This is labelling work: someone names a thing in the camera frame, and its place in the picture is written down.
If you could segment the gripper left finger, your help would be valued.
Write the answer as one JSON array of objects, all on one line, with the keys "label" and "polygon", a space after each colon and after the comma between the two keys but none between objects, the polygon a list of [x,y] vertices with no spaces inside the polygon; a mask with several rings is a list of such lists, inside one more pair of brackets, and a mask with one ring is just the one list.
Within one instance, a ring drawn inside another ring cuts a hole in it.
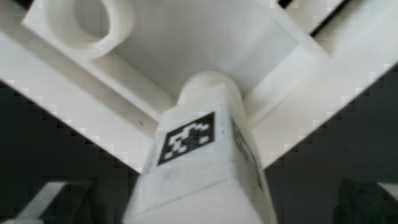
[{"label": "gripper left finger", "polygon": [[44,184],[10,224],[104,224],[97,179]]}]

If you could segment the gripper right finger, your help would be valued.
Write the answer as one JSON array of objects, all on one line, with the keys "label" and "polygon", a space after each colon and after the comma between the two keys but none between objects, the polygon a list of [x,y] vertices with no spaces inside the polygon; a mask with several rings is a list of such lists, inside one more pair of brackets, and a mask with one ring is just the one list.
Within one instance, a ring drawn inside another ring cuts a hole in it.
[{"label": "gripper right finger", "polygon": [[332,224],[398,224],[398,182],[342,179]]}]

